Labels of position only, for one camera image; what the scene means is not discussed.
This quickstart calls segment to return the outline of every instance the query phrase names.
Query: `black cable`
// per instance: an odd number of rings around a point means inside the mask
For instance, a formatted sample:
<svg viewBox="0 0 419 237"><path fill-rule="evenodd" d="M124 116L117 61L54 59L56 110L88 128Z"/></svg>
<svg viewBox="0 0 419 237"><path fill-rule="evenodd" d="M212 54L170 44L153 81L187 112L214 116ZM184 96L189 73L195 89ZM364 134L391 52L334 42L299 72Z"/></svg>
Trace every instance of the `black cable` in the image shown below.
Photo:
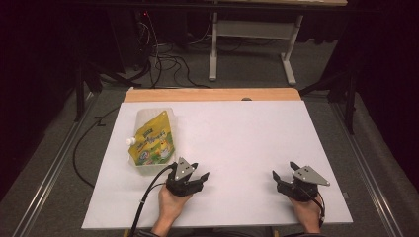
<svg viewBox="0 0 419 237"><path fill-rule="evenodd" d="M173 164L171 164L171 165L168 165L168 166L166 166L163 170L161 170L157 175L156 175L156 177L154 177L154 179L153 179L153 181L151 182L151 184L148 186L148 188L147 188L147 190L145 191L145 193L144 193L144 196L142 197L142 200L141 200L141 202L140 202L140 204L139 204L139 207L138 207L138 210L136 211L136 214L135 214L135 219L134 219L134 221L133 221L133 224L132 224L132 228L130 229L130 231L129 231L129 237L132 237L133 235L134 235L134 232L135 232L135 229L136 229L136 225L138 224L138 219L139 219L139 216L141 215L141 212L142 212L142 208L144 207L144 204L145 204L145 201L147 200L147 197L148 197L148 194L150 193L150 191L154 188L154 187L156 187L156 186L154 186L154 183L156 182L156 180L165 172L165 171L167 171L168 169L173 169L174 168L174 164L175 163L173 163Z"/></svg>
<svg viewBox="0 0 419 237"><path fill-rule="evenodd" d="M93 129L93 127L95 127L96 125L100 124L102 122L102 119L104 119L106 116L108 116L110 113L114 112L115 110L119 109L120 107L116 107L114 109L112 109L111 111L107 112L104 116L99 117L99 119L97 121L95 121L84 133L83 135L80 137L80 139L77 141L76 145L74 146L73 149L73 155L72 155L72 161L73 161L73 168L74 171L76 172L76 175L80 178L81 181L83 181L86 185L90 186L92 189L95 188L95 186L90 183L89 181L87 181L78 171L77 169L77 165L76 165L76 152L77 152L77 148L80 145L81 141L83 140L83 138L87 135L87 133L89 133L90 130Z"/></svg>

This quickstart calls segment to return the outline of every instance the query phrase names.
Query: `yellow snack bag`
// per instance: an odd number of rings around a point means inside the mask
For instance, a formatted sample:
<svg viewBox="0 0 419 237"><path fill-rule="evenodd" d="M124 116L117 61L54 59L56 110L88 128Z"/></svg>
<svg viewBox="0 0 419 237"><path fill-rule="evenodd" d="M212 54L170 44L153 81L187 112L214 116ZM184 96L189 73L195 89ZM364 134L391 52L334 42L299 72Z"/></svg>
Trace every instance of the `yellow snack bag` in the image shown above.
<svg viewBox="0 0 419 237"><path fill-rule="evenodd" d="M167 112L147 122L135 134L135 144L128 153L136 166L165 164L175 151Z"/></svg>

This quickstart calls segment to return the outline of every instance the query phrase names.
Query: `white table surface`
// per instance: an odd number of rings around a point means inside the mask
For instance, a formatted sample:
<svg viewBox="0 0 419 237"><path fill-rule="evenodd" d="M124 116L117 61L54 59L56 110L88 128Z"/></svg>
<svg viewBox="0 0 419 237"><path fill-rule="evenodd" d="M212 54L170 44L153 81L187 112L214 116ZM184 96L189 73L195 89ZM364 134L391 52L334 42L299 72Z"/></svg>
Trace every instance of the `white table surface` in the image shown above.
<svg viewBox="0 0 419 237"><path fill-rule="evenodd" d="M303 101L153 102L122 103L82 228L131 227L153 177L129 164L126 139L134 134L139 110L168 107L178 120L177 156L199 163L191 180L209 172L174 227L297 223L272 178L275 170L290 182L290 161L311 166L330 182L319 186L326 224L353 222ZM148 196L138 227L151 227L157 219L159 189Z"/></svg>

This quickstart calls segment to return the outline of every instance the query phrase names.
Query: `metal rail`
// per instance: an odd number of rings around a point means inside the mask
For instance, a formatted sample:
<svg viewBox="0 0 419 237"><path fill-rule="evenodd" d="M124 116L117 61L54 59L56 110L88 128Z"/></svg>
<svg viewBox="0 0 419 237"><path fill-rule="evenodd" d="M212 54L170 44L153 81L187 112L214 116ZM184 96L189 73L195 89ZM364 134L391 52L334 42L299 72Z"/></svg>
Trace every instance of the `metal rail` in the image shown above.
<svg viewBox="0 0 419 237"><path fill-rule="evenodd" d="M88 114L88 112L92 109L93 105L97 101L97 96L93 96L93 93L90 93L86 99L88 102L88 107L86 112L81 117L80 121L75 122L67 136L65 137L65 140L63 141L61 147L58 150L58 153L56 154L48 172L45 175L45 178L43 178L43 181L38 188L34 198L32 199L27 211L25 212L24 216L22 217L18 227L16 228L15 232L13 233L13 236L28 236L29 232L31 231L32 227L35 224L35 221L37 220L38 215L40 214L43 205L46 202L46 199L49 196L49 193L51 192L55 181L57 180L62 167L65 164L65 161L67 160L67 152L69 148L71 147L75 137L78 134L78 131L83 124L83 121Z"/></svg>
<svg viewBox="0 0 419 237"><path fill-rule="evenodd" d="M381 189L378 186L376 179L374 178L373 172L370 170L366 157L363 155L360 146L358 145L355 136L350 134L345 123L344 115L342 110L339 108L339 105L336 103L330 104L333 113L337 117L337 120L340 122L340 125L343 127L345 134L348 138L349 143L351 144L352 150L356 156L359 168L361 170L361 177L363 178L367 190L370 193L370 196L373 200L374 205L376 206L379 217L381 218L382 224L384 225L385 230L390 237L403 237L400 227L397 224L397 221L392 214L391 208L388 205L388 201L385 195L382 193Z"/></svg>

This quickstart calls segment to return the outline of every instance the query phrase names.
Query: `human hand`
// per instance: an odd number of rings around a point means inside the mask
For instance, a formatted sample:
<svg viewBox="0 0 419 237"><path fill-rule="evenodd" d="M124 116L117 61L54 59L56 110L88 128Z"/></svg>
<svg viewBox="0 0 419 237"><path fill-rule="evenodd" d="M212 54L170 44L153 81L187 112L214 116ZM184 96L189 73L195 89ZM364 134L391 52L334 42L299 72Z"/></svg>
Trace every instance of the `human hand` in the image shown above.
<svg viewBox="0 0 419 237"><path fill-rule="evenodd" d="M151 232L161 237L166 236L173 222L175 222L182 213L185 203L191 197L192 195L185 197L174 196L166 188L166 185L163 185L158 194L159 217L151 229Z"/></svg>
<svg viewBox="0 0 419 237"><path fill-rule="evenodd" d="M305 233L320 233L319 218L320 207L314 201L297 201L289 197L293 204L293 211ZM321 203L320 195L316 200Z"/></svg>

